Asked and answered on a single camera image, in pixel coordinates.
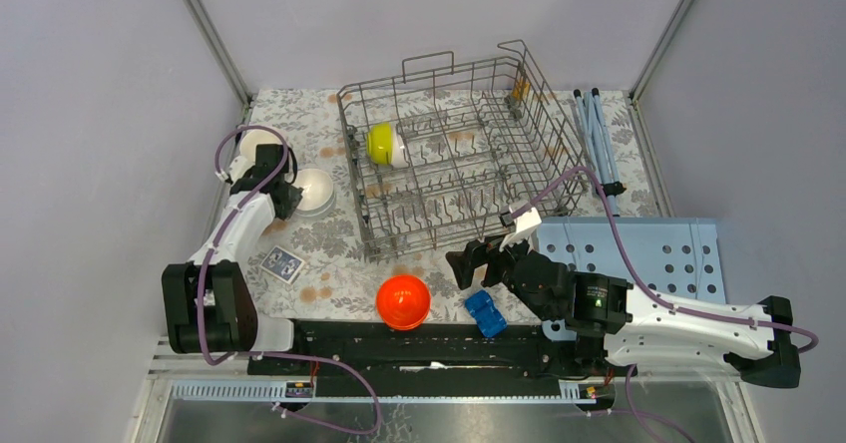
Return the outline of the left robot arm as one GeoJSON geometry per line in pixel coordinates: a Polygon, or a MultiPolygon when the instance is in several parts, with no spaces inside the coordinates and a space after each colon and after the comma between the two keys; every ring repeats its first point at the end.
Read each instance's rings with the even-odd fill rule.
{"type": "Polygon", "coordinates": [[[309,348],[292,320],[257,313],[245,279],[247,261],[269,225],[292,216],[301,191],[286,181],[290,152],[260,144],[253,164],[234,180],[220,221],[185,263],[162,274],[171,350],[180,354],[271,352],[287,374],[308,364],[309,348]]]}

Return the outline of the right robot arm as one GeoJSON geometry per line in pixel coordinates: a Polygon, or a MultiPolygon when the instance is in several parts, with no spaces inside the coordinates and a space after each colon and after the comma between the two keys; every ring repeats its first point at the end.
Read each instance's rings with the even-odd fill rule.
{"type": "Polygon", "coordinates": [[[750,305],[664,297],[619,277],[570,269],[522,242],[472,240],[445,258],[460,289],[484,267],[483,286],[504,285],[535,316],[573,333],[574,365],[596,375],[608,365],[715,368],[746,383],[795,388],[801,378],[791,340],[789,299],[750,305]]]}

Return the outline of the yellow-green bowl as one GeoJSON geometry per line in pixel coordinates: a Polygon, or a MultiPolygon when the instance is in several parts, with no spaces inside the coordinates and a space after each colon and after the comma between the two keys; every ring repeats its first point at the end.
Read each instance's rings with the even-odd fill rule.
{"type": "Polygon", "coordinates": [[[399,156],[397,134],[392,124],[383,122],[373,126],[366,135],[366,153],[380,166],[393,166],[399,156]]]}

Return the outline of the white ribbed bowl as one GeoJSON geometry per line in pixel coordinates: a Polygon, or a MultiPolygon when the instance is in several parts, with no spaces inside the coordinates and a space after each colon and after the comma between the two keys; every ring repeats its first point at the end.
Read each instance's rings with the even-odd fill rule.
{"type": "Polygon", "coordinates": [[[294,214],[302,218],[322,218],[330,213],[336,203],[332,177],[321,169],[303,169],[293,182],[301,189],[301,200],[294,214]]]}

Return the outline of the beige bowl with leaf pattern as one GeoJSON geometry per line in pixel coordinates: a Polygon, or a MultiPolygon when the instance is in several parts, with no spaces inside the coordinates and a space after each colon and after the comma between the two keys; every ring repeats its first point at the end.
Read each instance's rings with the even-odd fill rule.
{"type": "Polygon", "coordinates": [[[280,145],[281,138],[272,130],[267,129],[253,129],[246,131],[241,138],[238,149],[239,154],[254,163],[256,158],[256,149],[259,145],[280,145]]]}

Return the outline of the plain white bowl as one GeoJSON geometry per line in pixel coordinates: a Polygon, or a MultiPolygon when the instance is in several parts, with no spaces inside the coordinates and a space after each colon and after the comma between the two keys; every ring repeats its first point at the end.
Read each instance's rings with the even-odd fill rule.
{"type": "Polygon", "coordinates": [[[397,129],[392,131],[390,165],[395,169],[405,169],[409,166],[406,144],[397,129]]]}

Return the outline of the orange bowl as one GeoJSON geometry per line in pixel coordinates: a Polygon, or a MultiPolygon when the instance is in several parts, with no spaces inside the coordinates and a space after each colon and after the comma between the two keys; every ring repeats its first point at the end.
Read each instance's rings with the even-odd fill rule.
{"type": "Polygon", "coordinates": [[[378,289],[375,306],[389,328],[412,330],[427,319],[431,293],[419,277],[411,274],[395,275],[385,280],[378,289]]]}

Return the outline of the grey wire dish rack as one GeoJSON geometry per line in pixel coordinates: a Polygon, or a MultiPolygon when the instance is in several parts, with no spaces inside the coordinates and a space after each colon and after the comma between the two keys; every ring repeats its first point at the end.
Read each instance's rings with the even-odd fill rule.
{"type": "Polygon", "coordinates": [[[400,74],[345,85],[337,100],[372,261],[499,233],[501,213],[519,202],[565,216],[588,189],[581,177],[563,179],[587,160],[582,133],[520,39],[470,62],[450,51],[407,58],[400,74]],[[519,78],[531,82],[523,101],[510,97],[519,78]],[[368,131],[383,122],[405,141],[405,169],[376,165],[366,153],[368,131]]]}

